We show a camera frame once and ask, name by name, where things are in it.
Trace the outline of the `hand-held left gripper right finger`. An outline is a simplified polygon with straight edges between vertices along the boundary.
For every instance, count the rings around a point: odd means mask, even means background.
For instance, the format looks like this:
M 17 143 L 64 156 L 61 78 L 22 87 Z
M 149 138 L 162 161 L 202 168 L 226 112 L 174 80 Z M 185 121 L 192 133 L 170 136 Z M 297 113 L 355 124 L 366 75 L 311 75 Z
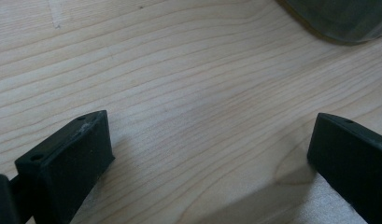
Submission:
M 320 113 L 307 160 L 368 224 L 382 224 L 382 135 Z

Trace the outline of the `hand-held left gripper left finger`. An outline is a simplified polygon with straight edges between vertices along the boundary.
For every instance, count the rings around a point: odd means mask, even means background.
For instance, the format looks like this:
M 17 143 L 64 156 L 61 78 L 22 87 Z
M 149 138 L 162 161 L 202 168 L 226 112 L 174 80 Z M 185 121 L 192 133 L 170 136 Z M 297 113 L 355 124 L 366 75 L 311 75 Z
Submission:
M 107 112 L 73 119 L 15 160 L 21 220 L 69 224 L 114 160 Z

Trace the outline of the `transparent grey storage container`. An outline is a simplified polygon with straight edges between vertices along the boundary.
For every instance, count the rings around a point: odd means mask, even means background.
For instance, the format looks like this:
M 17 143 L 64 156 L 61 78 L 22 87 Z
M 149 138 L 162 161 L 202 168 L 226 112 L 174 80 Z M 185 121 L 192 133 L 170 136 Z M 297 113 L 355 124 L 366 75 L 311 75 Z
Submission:
M 382 0 L 275 0 L 309 33 L 336 44 L 382 37 Z

